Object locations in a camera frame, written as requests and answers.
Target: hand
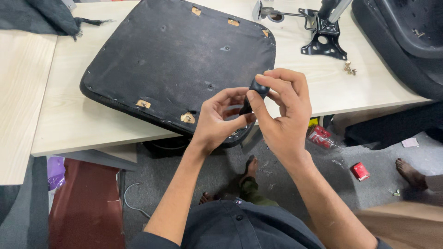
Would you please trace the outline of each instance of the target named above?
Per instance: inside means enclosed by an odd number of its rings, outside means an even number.
[[[306,77],[302,73],[277,68],[257,74],[257,83],[268,86],[268,97],[280,107],[281,117],[273,119],[256,91],[248,91],[264,140],[280,162],[287,167],[306,156],[304,149],[309,119],[312,114]]]
[[[253,113],[224,121],[238,114],[240,108],[226,109],[232,105],[242,105],[247,91],[247,87],[227,88],[203,102],[191,144],[201,147],[203,153],[209,155],[234,131],[255,122]]]

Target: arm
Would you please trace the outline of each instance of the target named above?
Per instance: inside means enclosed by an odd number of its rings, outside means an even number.
[[[294,180],[319,239],[328,248],[376,248],[376,238],[330,187],[304,149],[312,113],[304,74],[280,68],[264,74],[256,80],[275,91],[268,97],[280,106],[281,117],[271,118],[257,92],[249,91],[247,96],[266,143]]]
[[[203,103],[192,141],[144,232],[178,245],[182,243],[195,183],[206,156],[230,134],[255,119],[253,114],[246,114],[224,121],[238,114],[240,109],[226,109],[231,105],[243,104],[247,91],[247,87],[224,89]]]

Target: red and white box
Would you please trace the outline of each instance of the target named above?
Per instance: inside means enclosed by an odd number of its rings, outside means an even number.
[[[371,174],[361,162],[354,165],[351,169],[354,173],[355,178],[357,178],[360,182],[368,179],[371,176]]]

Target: gray carpet floor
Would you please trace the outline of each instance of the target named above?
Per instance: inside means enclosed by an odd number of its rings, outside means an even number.
[[[362,146],[355,146],[348,147],[341,153],[331,153],[307,142],[306,148],[311,153],[319,171],[352,210],[398,202],[403,199],[435,203],[441,200],[439,196],[429,191],[418,192],[410,189],[408,183],[395,169],[395,160],[401,157],[423,174],[443,174],[443,144],[431,139],[424,132],[415,137],[420,144],[419,147],[404,148],[402,144],[395,144],[384,150],[371,151]],[[141,184],[129,189],[127,201],[131,206],[152,214],[181,158],[151,159],[146,156],[147,151],[143,145],[137,146],[141,169],[126,172],[125,189],[132,183]],[[236,185],[238,176],[243,174],[245,163],[250,155],[255,155],[259,160],[259,170],[256,176],[259,192],[300,219],[308,218],[308,212],[295,184],[278,159],[266,149],[264,142],[259,143],[247,155],[241,152],[240,146],[217,150],[210,155],[198,176],[191,206],[198,205],[205,191],[210,194],[222,189],[234,191],[233,186]],[[355,179],[349,170],[358,162],[362,162],[371,174],[371,177],[363,182]],[[396,189],[400,189],[400,197],[393,196],[389,192]],[[148,219],[139,211],[131,210],[126,205],[124,205],[123,219],[126,242],[130,241],[148,222]]]

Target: black shirt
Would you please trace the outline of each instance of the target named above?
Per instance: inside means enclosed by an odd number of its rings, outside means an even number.
[[[378,240],[377,249],[389,249]],[[140,232],[128,248],[179,249],[163,237]],[[212,201],[190,210],[181,248],[270,249],[325,248],[308,227],[278,206],[257,206],[243,200]]]

